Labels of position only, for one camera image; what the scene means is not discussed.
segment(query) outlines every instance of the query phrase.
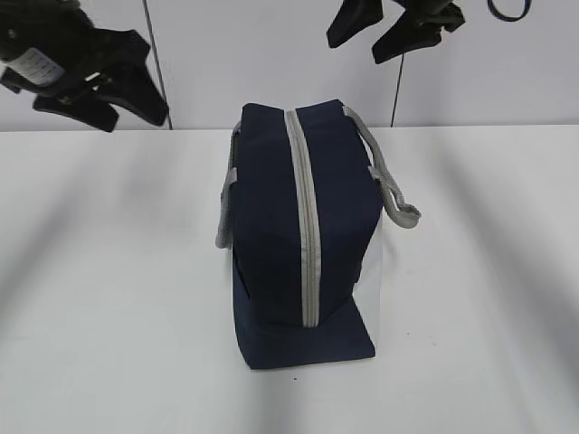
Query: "black clamp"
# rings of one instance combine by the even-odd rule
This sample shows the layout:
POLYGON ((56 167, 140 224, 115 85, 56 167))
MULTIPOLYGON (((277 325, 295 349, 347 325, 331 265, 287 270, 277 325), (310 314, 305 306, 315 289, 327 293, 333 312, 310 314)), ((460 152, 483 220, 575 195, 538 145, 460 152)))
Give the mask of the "black clamp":
MULTIPOLYGON (((55 10, 52 3, 43 1, 29 3, 50 5, 50 10, 55 10)), ((94 28, 78 4, 72 1, 68 4, 77 8, 71 6, 71 11, 64 12, 56 9, 53 16, 40 14, 40 18, 0 10, 2 23, 11 23, 8 28, 14 29, 4 39, 0 38, 3 57, 13 59, 33 47, 28 52, 41 51, 62 65, 61 77, 43 85, 29 81, 8 62, 0 84, 14 93, 21 90, 35 93, 33 108, 37 111, 73 118, 103 131, 112 132, 119 120, 111 105, 162 126, 168 106, 147 70, 148 42, 136 31, 94 28)))
MULTIPOLYGON (((451 0, 394 0, 405 11, 372 48, 376 63, 433 47, 442 40, 442 29, 454 32, 465 23, 462 11, 451 0)), ((384 18, 382 0, 344 0, 327 31, 331 48, 337 48, 366 27, 384 18)))

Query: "black cord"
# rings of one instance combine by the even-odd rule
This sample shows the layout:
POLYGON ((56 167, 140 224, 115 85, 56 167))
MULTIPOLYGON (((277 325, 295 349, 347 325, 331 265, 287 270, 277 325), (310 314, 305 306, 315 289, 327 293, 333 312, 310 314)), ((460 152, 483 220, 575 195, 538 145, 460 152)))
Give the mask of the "black cord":
MULTIPOLYGON (((145 17, 147 18, 148 36, 149 38, 151 38, 151 48, 153 49, 153 57, 155 58, 155 66, 157 67, 157 76, 159 78, 159 86, 161 87, 161 94, 163 95, 165 103, 169 105, 169 102, 166 100, 165 82, 163 81, 163 73, 161 72, 161 63, 159 62, 157 43, 155 42, 155 34, 153 33, 153 23, 151 22, 151 14, 148 11, 147 0, 143 0, 143 8, 145 9, 145 17)), ((171 119, 170 114, 167 115, 167 121, 169 124, 169 129, 172 130, 173 120, 171 119)))
POLYGON ((396 96, 394 97, 394 107, 392 108, 392 120, 390 121, 390 127, 394 126, 394 120, 396 119, 396 108, 398 107, 398 95, 400 94, 400 82, 402 81, 402 72, 404 69, 404 54, 400 60, 400 70, 398 71, 398 83, 396 84, 396 96))
POLYGON ((531 10, 531 0, 525 0, 525 9, 523 9, 523 14, 520 16, 507 16, 501 13, 497 7, 495 6, 495 2, 493 0, 487 0, 489 4, 490 12, 498 18, 500 21, 506 21, 507 23, 516 23, 517 21, 522 20, 528 14, 528 11, 531 10))

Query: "bag strap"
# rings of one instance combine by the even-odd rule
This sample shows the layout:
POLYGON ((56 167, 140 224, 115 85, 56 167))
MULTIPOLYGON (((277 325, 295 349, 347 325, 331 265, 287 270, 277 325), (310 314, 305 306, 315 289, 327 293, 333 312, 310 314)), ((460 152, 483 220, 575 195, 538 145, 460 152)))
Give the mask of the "bag strap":
POLYGON ((237 182, 237 167, 235 167, 235 155, 239 144, 239 135, 242 132, 241 121, 235 126, 232 132, 231 149, 229 151, 229 164, 227 176, 221 191, 221 217, 219 219, 219 229, 215 238, 215 245, 218 249, 230 249, 233 245, 233 221, 232 202, 230 190, 231 186, 237 182))
POLYGON ((374 159, 374 166, 368 167, 368 170, 372 177, 380 184, 386 214, 401 228, 411 229, 415 227, 422 215, 414 206, 405 202, 400 187, 398 187, 398 184, 394 178, 392 178, 390 172, 388 172, 384 156, 375 137, 365 125, 364 121, 350 107, 344 106, 344 114, 354 121, 358 133, 370 147, 374 159))

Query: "white wall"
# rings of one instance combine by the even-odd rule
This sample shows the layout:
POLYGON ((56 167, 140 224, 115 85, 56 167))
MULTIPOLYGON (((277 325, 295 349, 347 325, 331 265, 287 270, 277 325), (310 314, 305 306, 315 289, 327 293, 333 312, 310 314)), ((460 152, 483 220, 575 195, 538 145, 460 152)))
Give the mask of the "white wall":
MULTIPOLYGON (((376 66, 370 52, 401 13, 390 0, 382 23, 337 50, 325 32, 341 0, 148 3, 176 128, 231 127, 250 101, 293 108, 333 98, 371 125, 390 124, 400 59, 376 66)), ((578 3, 535 1, 518 24, 496 20, 485 0, 457 3, 467 24, 439 47, 406 56, 396 126, 579 121, 578 3)), ((523 0, 496 3, 516 14, 523 0)), ((82 4, 98 26, 135 28, 148 39, 141 0, 82 4)), ((0 90, 0 130, 86 128, 33 112, 32 100, 0 90)), ((124 111, 119 127, 152 128, 124 111)))
MULTIPOLYGON (((579 3, 535 1, 515 24, 494 18, 485 0, 457 3, 468 22, 406 56, 397 126, 579 122, 579 3)), ((495 3, 519 15, 523 0, 495 3)))

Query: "gray rope handle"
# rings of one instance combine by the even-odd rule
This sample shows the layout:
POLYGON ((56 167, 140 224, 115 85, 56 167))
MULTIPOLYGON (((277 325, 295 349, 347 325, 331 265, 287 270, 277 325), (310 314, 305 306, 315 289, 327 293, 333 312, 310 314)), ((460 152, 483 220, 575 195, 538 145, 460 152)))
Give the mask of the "gray rope handle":
POLYGON ((401 228, 411 229, 415 227, 422 215, 420 211, 404 200, 404 195, 400 187, 398 187, 398 184, 394 178, 392 178, 390 172, 388 172, 384 156, 375 137, 365 125, 364 121, 350 107, 344 106, 344 114, 354 121, 358 133, 370 147, 372 158, 374 159, 374 167, 370 166, 368 170, 372 177, 380 183, 386 214, 401 228))
POLYGON ((229 151, 229 164, 227 166, 227 176, 221 191, 221 217, 219 228, 215 238, 215 246, 218 249, 230 249, 233 245, 233 222, 232 203, 230 190, 231 186, 237 182, 237 167, 233 167, 233 156, 235 155, 239 134, 242 131, 242 123, 239 122, 232 132, 231 149, 229 151))

